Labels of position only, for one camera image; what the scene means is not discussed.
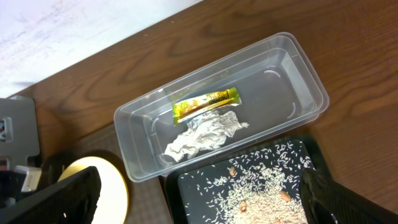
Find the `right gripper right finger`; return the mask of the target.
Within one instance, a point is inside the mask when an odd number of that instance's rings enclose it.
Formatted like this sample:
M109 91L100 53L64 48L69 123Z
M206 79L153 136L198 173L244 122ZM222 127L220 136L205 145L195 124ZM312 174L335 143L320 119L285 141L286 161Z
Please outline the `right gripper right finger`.
M299 185L307 222L397 223L397 214L360 196L313 169L305 169Z

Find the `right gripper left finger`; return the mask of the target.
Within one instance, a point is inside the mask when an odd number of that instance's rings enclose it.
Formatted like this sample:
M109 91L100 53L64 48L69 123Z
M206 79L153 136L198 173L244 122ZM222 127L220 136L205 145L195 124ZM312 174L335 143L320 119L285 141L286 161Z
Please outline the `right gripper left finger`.
M90 224L100 197L101 180L89 166L10 207L1 209L1 223Z

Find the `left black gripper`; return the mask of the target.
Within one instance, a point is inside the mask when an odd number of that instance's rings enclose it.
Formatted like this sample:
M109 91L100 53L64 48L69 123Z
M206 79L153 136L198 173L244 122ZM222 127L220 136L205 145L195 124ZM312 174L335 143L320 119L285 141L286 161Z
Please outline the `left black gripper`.
M1 208L6 208L34 193L42 175L41 168L16 166L1 170Z

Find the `yellow round plate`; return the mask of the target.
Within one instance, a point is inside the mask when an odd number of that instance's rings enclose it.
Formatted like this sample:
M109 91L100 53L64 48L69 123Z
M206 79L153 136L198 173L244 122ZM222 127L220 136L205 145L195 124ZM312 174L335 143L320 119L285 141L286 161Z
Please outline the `yellow round plate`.
M101 191L92 224L123 224L129 205L129 193L120 171L106 159L89 156L72 162L61 174L60 182L89 167L97 168Z

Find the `rice food scraps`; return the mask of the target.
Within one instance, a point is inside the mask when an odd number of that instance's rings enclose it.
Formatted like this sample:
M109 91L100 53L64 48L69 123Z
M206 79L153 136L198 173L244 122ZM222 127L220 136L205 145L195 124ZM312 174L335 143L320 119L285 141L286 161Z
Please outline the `rice food scraps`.
M265 192L250 193L239 205L231 205L231 196L225 201L227 223L306 223L301 199L291 197L277 186Z

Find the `white paper napkin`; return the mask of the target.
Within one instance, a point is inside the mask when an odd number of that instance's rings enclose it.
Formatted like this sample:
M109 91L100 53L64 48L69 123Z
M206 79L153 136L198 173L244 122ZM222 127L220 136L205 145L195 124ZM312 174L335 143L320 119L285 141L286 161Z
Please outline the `white paper napkin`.
M217 111L203 113L187 123L188 129L169 143L164 154L175 162L184 157L192 159L200 151L219 149L236 131L248 128L248 123L241 123L233 111L219 114Z

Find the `green snack wrapper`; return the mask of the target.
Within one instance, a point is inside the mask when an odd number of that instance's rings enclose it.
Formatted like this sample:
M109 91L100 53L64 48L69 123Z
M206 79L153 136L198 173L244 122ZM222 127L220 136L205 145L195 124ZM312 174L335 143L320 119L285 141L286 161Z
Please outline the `green snack wrapper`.
M204 95L179 101L172 107L174 124L184 123L203 113L224 106L237 106L242 103L235 87L214 91Z

